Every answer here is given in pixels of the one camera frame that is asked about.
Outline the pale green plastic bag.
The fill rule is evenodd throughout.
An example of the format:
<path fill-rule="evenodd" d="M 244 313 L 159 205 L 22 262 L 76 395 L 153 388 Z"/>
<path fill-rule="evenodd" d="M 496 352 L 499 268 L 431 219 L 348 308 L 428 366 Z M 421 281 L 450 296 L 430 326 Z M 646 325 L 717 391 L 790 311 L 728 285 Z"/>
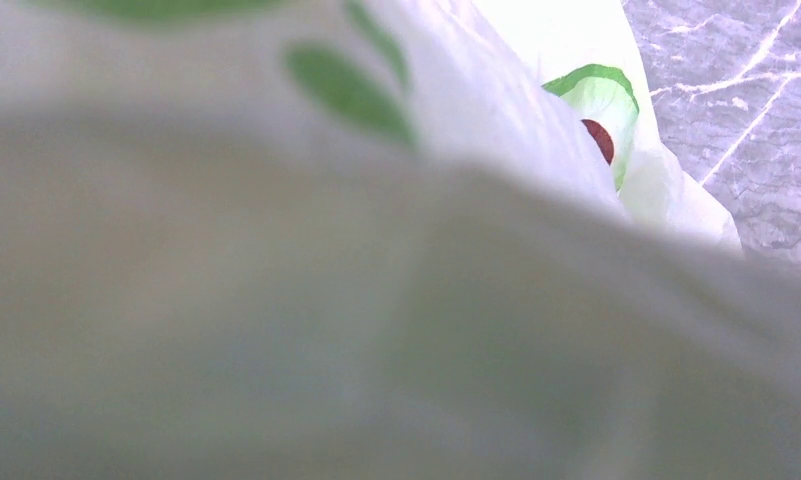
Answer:
<path fill-rule="evenodd" d="M 0 1 L 0 479 L 801 479 L 801 281 L 618 1 Z"/>

